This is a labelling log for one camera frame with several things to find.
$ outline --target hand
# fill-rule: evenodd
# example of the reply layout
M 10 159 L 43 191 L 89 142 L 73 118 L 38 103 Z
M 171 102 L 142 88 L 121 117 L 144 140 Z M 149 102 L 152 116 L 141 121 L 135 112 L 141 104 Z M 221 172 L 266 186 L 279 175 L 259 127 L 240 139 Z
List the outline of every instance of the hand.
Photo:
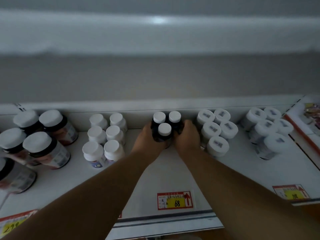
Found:
M 180 135 L 174 132 L 174 146 L 181 158 L 190 150 L 200 150 L 200 136 L 191 120 L 184 121 Z
M 144 126 L 134 143 L 131 153 L 142 155 L 143 158 L 149 160 L 151 164 L 158 158 L 162 150 L 166 148 L 167 143 L 154 141 L 150 127 L 151 122 Z

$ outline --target pill bottle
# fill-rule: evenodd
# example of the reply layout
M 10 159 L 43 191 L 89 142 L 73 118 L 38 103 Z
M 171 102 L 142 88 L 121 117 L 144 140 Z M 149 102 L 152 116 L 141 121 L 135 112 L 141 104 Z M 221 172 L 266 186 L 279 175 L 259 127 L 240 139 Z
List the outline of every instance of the pill bottle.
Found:
M 62 168 L 70 160 L 70 153 L 57 141 L 45 132 L 36 132 L 29 135 L 22 143 L 29 155 L 51 169 Z
M 176 131 L 179 135 L 183 130 L 183 123 L 181 121 L 181 114 L 178 111 L 171 111 L 169 113 L 168 124 L 173 131 Z
M 220 124 L 220 128 L 220 136 L 226 139 L 226 141 L 229 141 L 230 139 L 234 138 L 239 131 L 238 127 L 230 121 L 222 121 Z
M 34 110 L 19 112 L 13 117 L 13 122 L 27 135 L 43 131 L 43 125 L 40 123 L 39 116 Z
M 116 140 L 107 141 L 103 149 L 104 156 L 110 162 L 116 162 L 119 159 L 125 157 L 123 146 Z
M 120 113 L 113 113 L 110 116 L 110 125 L 117 125 L 119 126 L 120 130 L 123 131 L 123 133 L 126 133 L 128 130 L 127 122 L 125 118 Z
M 168 148 L 171 144 L 171 137 L 172 137 L 171 125 L 169 125 L 168 123 L 160 124 L 157 131 L 153 130 L 152 136 L 154 141 L 156 142 L 167 141 L 168 146 L 166 148 Z
M 212 113 L 210 110 L 202 109 L 199 111 L 199 113 L 194 121 L 194 125 L 198 131 L 201 131 L 202 126 L 206 122 L 213 122 L 214 119 L 215 119 L 214 113 Z
M 251 108 L 240 121 L 240 125 L 246 132 L 249 132 L 259 121 L 265 120 L 266 118 L 267 115 L 262 109 Z
M 89 141 L 95 141 L 104 146 L 107 142 L 106 132 L 100 126 L 93 126 L 88 130 Z
M 116 140 L 119 143 L 121 143 L 123 146 L 126 143 L 125 139 L 125 134 L 123 131 L 120 129 L 119 126 L 117 125 L 111 125 L 107 130 L 106 130 L 106 139 L 108 141 L 110 140 Z
M 29 166 L 39 165 L 40 162 L 32 158 L 22 146 L 26 137 L 26 133 L 19 128 L 7 129 L 0 134 L 0 147 L 13 160 Z
M 0 157 L 0 190 L 19 194 L 29 189 L 37 179 L 37 173 L 7 157 Z
M 166 121 L 166 114 L 163 112 L 155 112 L 153 114 L 153 120 L 151 122 L 151 129 L 157 131 L 158 126 Z
M 284 119 L 275 119 L 274 124 L 278 127 L 277 133 L 284 136 L 288 136 L 294 130 L 294 126 Z
M 211 137 L 219 136 L 221 133 L 220 126 L 215 122 L 206 122 L 201 129 L 201 147 L 205 148 Z
M 220 125 L 221 121 L 228 121 L 231 118 L 231 115 L 228 111 L 224 110 L 224 109 L 216 109 L 214 111 L 214 122 L 217 123 L 218 125 Z
M 82 147 L 82 152 L 84 158 L 93 166 L 94 168 L 103 168 L 107 165 L 107 159 L 104 155 L 102 145 L 95 141 L 88 141 Z
M 249 140 L 252 144 L 257 145 L 270 134 L 276 133 L 278 127 L 270 120 L 259 121 L 249 132 Z
M 263 111 L 266 113 L 266 119 L 272 122 L 282 117 L 281 112 L 272 107 L 266 107 Z
M 109 127 L 108 121 L 100 113 L 93 114 L 90 119 L 91 127 L 100 126 L 104 131 Z
M 264 160 L 270 160 L 278 154 L 286 152 L 290 147 L 289 138 L 273 133 L 258 143 L 255 148 L 257 155 Z
M 229 150 L 229 143 L 221 136 L 211 137 L 205 149 L 213 157 L 222 157 Z
M 67 117 L 58 110 L 48 110 L 39 117 L 44 125 L 44 131 L 56 138 L 62 145 L 68 146 L 78 138 L 78 132 L 68 121 Z

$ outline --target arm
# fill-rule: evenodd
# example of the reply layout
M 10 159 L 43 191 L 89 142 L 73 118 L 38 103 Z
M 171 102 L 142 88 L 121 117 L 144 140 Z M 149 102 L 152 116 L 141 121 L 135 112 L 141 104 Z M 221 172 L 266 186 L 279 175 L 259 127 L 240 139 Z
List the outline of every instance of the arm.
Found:
M 201 151 L 185 121 L 175 147 L 206 200 L 235 239 L 319 239 L 320 225 L 289 202 Z
M 165 147 L 153 140 L 146 125 L 130 155 L 65 193 L 3 239 L 104 240 L 142 173 Z

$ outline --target gray wall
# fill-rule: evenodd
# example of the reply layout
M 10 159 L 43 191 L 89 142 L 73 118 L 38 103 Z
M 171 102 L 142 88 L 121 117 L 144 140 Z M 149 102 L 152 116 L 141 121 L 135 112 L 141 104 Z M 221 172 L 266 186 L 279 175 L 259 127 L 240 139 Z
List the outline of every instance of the gray wall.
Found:
M 0 0 L 0 8 L 130 14 L 319 16 L 320 0 Z
M 6 57 L 0 103 L 318 93 L 320 54 Z

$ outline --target right hand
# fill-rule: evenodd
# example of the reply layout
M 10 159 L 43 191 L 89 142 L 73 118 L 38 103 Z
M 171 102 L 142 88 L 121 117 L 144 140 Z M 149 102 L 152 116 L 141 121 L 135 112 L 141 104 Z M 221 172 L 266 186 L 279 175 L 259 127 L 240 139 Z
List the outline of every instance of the right hand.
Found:
M 174 132 L 174 146 L 180 157 L 190 150 L 200 149 L 200 135 L 191 120 L 184 121 L 184 128 L 180 135 Z

